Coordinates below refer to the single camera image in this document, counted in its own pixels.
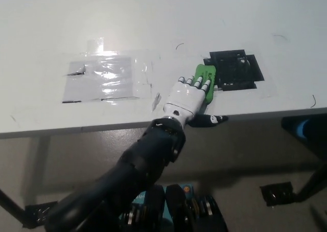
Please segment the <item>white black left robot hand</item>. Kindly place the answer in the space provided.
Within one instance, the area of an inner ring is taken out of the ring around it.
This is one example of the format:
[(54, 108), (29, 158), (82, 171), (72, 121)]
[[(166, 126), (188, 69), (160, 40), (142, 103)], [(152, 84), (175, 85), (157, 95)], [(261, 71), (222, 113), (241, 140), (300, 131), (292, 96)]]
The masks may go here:
[(203, 81), (200, 76), (185, 79), (180, 77), (172, 87), (163, 106), (163, 118), (175, 120), (182, 128), (189, 125), (194, 128), (209, 128), (228, 121), (227, 116), (201, 114), (201, 107), (205, 103), (210, 80)]

